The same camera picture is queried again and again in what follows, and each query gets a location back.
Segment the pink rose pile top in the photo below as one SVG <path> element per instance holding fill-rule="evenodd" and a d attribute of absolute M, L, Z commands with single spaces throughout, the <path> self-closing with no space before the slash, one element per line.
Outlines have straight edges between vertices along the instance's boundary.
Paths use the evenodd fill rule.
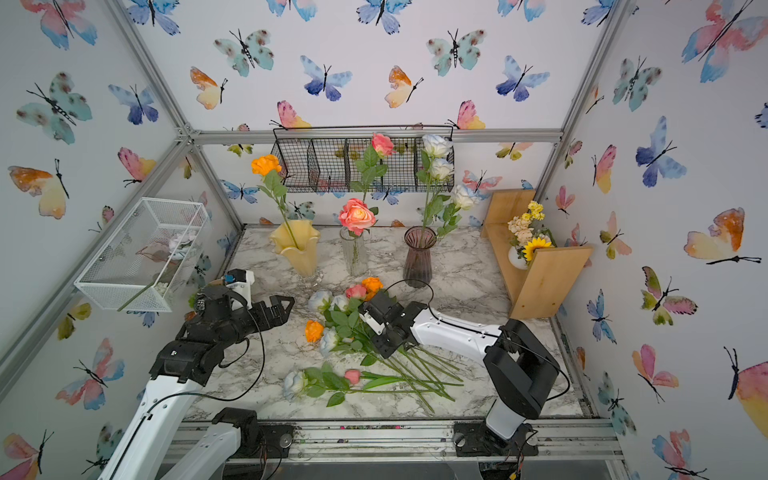
<path fill-rule="evenodd" d="M 377 223 L 376 214 L 365 202 L 360 199 L 350 199 L 340 211 L 338 220 L 342 227 L 347 228 L 356 235 L 363 231 L 370 232 Z"/>

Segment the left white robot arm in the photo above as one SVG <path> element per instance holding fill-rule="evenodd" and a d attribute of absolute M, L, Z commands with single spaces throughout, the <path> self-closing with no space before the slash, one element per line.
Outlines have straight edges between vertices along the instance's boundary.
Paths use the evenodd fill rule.
<path fill-rule="evenodd" d="M 284 325 L 294 298 L 272 295 L 252 303 L 247 285 L 210 285 L 196 295 L 194 314 L 156 356 L 137 411 L 102 470 L 103 479 L 154 479 L 191 404 L 223 365 L 228 348 Z M 209 479 L 233 456 L 264 455 L 266 435 L 253 410 L 232 406 L 214 416 L 168 479 Z"/>

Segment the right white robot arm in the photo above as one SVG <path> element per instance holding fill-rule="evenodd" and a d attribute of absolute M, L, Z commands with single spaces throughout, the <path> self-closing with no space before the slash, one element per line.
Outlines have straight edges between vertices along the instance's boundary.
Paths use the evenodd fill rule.
<path fill-rule="evenodd" d="M 446 316 L 430 305 L 404 306 L 380 291 L 358 313 L 370 327 L 383 358 L 405 347 L 433 346 L 485 367 L 497 398 L 482 423 L 454 426 L 456 454 L 464 457 L 537 455 L 526 443 L 556 380 L 566 373 L 529 327 L 515 319 L 503 325 L 472 323 Z"/>

